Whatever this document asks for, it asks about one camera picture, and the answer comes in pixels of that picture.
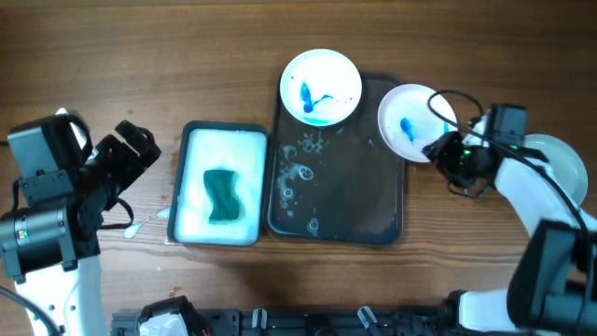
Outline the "green scrubbing sponge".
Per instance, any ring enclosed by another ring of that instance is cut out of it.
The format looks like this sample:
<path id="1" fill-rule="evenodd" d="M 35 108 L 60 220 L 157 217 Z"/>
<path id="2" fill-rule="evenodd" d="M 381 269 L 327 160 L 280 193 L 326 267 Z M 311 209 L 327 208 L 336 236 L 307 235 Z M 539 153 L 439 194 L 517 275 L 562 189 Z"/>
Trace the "green scrubbing sponge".
<path id="1" fill-rule="evenodd" d="M 229 224 L 241 219 L 243 206 L 236 192 L 238 174 L 226 169 L 207 170 L 203 184 L 211 202 L 210 224 Z"/>

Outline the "cleaned white plate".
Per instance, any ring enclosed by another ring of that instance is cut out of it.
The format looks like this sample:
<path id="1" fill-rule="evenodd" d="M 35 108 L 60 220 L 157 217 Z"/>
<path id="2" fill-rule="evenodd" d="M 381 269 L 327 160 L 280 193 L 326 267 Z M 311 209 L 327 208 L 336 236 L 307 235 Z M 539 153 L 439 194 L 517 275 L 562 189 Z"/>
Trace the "cleaned white plate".
<path id="1" fill-rule="evenodd" d="M 588 173 L 575 150 L 562 140 L 546 134 L 528 134 L 524 145 L 541 151 L 548 159 L 553 174 L 562 188 L 581 205 L 588 192 Z"/>

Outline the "white plate blue stain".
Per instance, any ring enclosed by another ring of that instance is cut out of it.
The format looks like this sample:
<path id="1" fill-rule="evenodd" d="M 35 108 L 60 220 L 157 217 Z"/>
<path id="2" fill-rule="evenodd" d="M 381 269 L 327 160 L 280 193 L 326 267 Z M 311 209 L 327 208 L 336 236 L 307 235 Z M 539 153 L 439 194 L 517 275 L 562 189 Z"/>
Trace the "white plate blue stain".
<path id="1" fill-rule="evenodd" d="M 391 89 L 380 103 L 378 124 L 382 139 L 407 161 L 428 163 L 423 148 L 444 133 L 456 131 L 429 109 L 427 102 L 434 93 L 424 85 L 403 84 Z"/>

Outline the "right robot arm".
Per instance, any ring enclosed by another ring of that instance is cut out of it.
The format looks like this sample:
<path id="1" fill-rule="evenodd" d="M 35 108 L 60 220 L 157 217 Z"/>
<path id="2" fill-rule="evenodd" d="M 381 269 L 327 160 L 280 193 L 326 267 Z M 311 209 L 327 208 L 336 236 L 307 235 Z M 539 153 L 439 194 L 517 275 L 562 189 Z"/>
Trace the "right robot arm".
<path id="1" fill-rule="evenodd" d="M 452 328 L 477 332 L 596 332 L 596 220 L 552 177 L 545 155 L 523 144 L 527 111 L 492 105 L 422 153 L 448 182 L 480 179 L 503 195 L 531 238 L 506 289 L 462 291 L 447 303 Z"/>

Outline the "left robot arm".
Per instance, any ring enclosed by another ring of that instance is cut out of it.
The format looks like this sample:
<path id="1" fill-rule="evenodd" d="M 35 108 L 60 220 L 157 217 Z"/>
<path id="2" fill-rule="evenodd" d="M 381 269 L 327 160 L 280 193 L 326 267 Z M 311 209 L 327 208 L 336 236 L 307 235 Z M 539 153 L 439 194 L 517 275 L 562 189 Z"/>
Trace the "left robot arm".
<path id="1" fill-rule="evenodd" d="M 1 260 L 37 335 L 105 335 L 101 294 L 103 214 L 160 156 L 153 134 L 123 120 L 98 144 L 67 110 L 10 130 L 7 144 L 21 175 L 1 217 Z"/>

